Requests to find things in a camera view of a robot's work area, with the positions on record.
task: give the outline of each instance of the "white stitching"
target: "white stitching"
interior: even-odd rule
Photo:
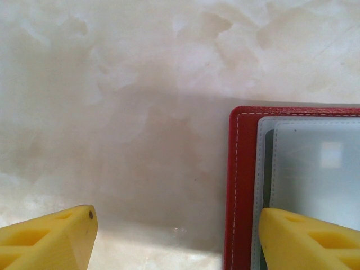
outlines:
[[[238,146],[239,146],[239,117],[240,115],[244,115],[244,114],[259,114],[258,112],[242,112],[238,115],[236,115],[236,146],[235,146],[235,192],[234,192],[234,212],[233,212],[233,223],[232,223],[232,251],[231,251],[231,270],[233,270],[233,262],[234,262],[234,241],[235,241],[235,221],[236,221],[236,189],[237,189],[237,153],[238,153]],[[262,114],[264,115],[268,115],[268,114],[272,114],[272,115],[281,115],[283,113],[280,112],[263,112]],[[285,113],[286,115],[304,115],[304,114],[296,114],[296,113],[290,113],[287,112]],[[307,115],[311,115],[311,116],[319,116],[319,114],[307,114]],[[320,114],[320,116],[333,116],[333,114]],[[341,117],[356,117],[356,116],[360,116],[360,115],[340,115],[340,114],[336,114],[335,116],[341,116]]]

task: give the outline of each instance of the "white marble surface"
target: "white marble surface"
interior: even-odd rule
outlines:
[[[231,109],[360,102],[358,0],[2,0],[0,36],[0,226],[93,204],[90,269],[220,269]]]

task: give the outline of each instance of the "red wallet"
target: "red wallet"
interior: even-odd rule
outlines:
[[[360,109],[240,106],[233,110],[229,121],[225,270],[250,269],[257,129],[265,116],[352,117],[360,116]]]

